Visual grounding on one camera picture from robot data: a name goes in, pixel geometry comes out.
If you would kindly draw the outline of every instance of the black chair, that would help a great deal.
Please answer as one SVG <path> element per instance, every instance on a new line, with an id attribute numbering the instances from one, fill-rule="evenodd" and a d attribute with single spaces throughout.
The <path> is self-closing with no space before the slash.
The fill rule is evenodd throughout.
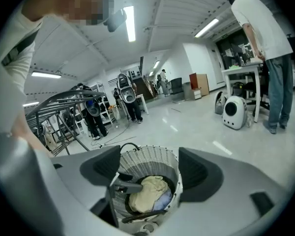
<path id="1" fill-rule="evenodd" d="M 169 89 L 172 101 L 178 103 L 184 101 L 184 92 L 182 88 L 182 78 L 171 80 L 172 88 Z"/>
<path id="2" fill-rule="evenodd" d="M 252 77 L 253 82 L 248 82 L 244 89 L 246 91 L 253 92 L 254 95 L 256 95 L 256 78 L 255 74 L 251 73 L 249 74 Z M 269 70 L 267 68 L 266 63 L 264 62 L 261 72 L 261 77 L 264 79 L 264 83 L 260 83 L 260 107 L 263 107 L 265 109 L 270 110 L 270 104 L 268 102 L 263 101 L 264 95 L 268 96 L 268 87 L 269 87 Z M 256 105 L 256 101 L 252 100 L 251 102 L 248 102 L 247 105 Z M 253 112 L 253 116 L 255 116 L 256 113 L 256 107 Z"/>

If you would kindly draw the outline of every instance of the door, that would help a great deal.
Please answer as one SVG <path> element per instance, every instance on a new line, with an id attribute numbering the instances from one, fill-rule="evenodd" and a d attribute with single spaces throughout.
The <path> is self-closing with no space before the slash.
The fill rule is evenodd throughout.
<path id="1" fill-rule="evenodd" d="M 216 83 L 219 84 L 221 82 L 224 82 L 224 78 L 223 78 L 223 74 L 222 74 L 222 65 L 223 64 L 221 63 L 221 61 L 218 58 L 218 53 L 213 49 L 209 49 L 209 53 L 210 53 L 210 57 L 212 60 Z"/>

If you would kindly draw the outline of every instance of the white t-shirt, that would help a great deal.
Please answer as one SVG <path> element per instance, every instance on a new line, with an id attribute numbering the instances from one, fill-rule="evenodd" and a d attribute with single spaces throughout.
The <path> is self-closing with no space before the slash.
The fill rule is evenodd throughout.
<path id="1" fill-rule="evenodd" d="M 165 80 L 166 80 L 166 75 L 165 75 L 164 72 L 161 72 L 161 73 L 160 73 L 160 76 L 161 76 L 161 80 L 162 80 L 162 81 L 165 81 Z"/>
<path id="2" fill-rule="evenodd" d="M 18 43 L 38 30 L 42 22 L 31 22 L 21 14 L 21 8 L 20 6 L 9 19 L 0 36 L 0 133 L 11 131 L 15 118 L 25 103 L 24 83 L 35 43 L 18 53 L 8 65 L 3 66 L 2 61 Z"/>
<path id="3" fill-rule="evenodd" d="M 0 38 L 0 61 L 3 61 L 17 44 L 32 33 L 38 31 L 41 27 L 42 19 L 32 22 L 26 18 L 21 11 L 22 6 L 16 10 L 15 14 L 9 19 L 2 31 Z M 24 84 L 29 73 L 34 48 L 35 42 L 27 46 L 20 53 L 17 53 L 16 57 L 13 57 L 12 61 L 4 66 L 21 92 L 24 91 Z"/>
<path id="4" fill-rule="evenodd" d="M 260 0 L 236 0 L 232 11 L 240 26 L 252 26 L 259 51 L 266 60 L 293 52 L 272 12 Z"/>

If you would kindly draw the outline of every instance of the floor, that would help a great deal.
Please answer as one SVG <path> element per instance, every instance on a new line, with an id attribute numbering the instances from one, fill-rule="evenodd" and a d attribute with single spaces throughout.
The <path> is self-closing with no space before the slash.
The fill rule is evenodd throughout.
<path id="1" fill-rule="evenodd" d="M 109 134 L 100 141 L 93 141 L 85 135 L 78 137 L 89 149 L 126 142 L 163 146 L 174 152 L 179 147 L 199 149 L 250 163 L 291 190 L 295 184 L 295 92 L 289 125 L 286 130 L 278 128 L 276 135 L 270 134 L 263 126 L 268 114 L 265 109 L 261 109 L 258 123 L 251 127 L 244 126 L 236 131 L 224 126 L 221 116 L 213 112 L 215 94 L 197 101 L 169 102 L 149 108 L 149 115 L 143 114 L 142 124 L 121 119 L 114 122 L 114 126 L 107 126 Z M 77 141 L 68 149 L 72 154 L 85 151 Z M 131 149 L 131 146 L 125 146 L 125 149 Z"/>

